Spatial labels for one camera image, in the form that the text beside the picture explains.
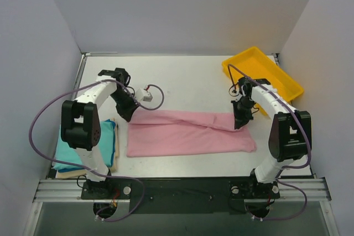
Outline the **pink t shirt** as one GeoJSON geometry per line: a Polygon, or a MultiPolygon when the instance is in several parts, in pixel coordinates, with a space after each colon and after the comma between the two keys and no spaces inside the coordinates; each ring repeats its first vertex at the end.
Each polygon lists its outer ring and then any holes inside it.
{"type": "Polygon", "coordinates": [[[231,113],[140,110],[128,124],[130,158],[251,153],[256,148],[246,127],[234,128],[231,113]]]}

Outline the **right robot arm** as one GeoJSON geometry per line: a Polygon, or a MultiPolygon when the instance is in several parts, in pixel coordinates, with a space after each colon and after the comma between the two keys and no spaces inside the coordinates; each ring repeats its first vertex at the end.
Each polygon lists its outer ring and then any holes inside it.
{"type": "Polygon", "coordinates": [[[264,78],[253,80],[242,77],[236,83],[241,96],[233,100],[235,129],[241,129],[253,119],[252,108],[258,104],[272,119],[268,139],[269,155],[254,169],[256,178],[247,182],[247,191],[259,197],[267,190],[267,183],[274,182],[285,169],[296,168],[291,164],[311,152],[311,116],[288,104],[270,82],[264,78]]]}

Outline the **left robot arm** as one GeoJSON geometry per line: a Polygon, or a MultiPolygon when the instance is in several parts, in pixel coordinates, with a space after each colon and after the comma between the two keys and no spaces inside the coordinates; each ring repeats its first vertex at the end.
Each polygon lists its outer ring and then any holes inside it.
{"type": "Polygon", "coordinates": [[[95,184],[94,192],[101,198],[109,198],[114,185],[106,180],[110,170],[98,146],[101,137],[98,109],[112,97],[117,113],[129,122],[138,105],[124,89],[131,78],[125,69],[102,70],[97,78],[96,85],[74,100],[66,100],[62,104],[61,139],[80,157],[87,179],[95,184]]]}

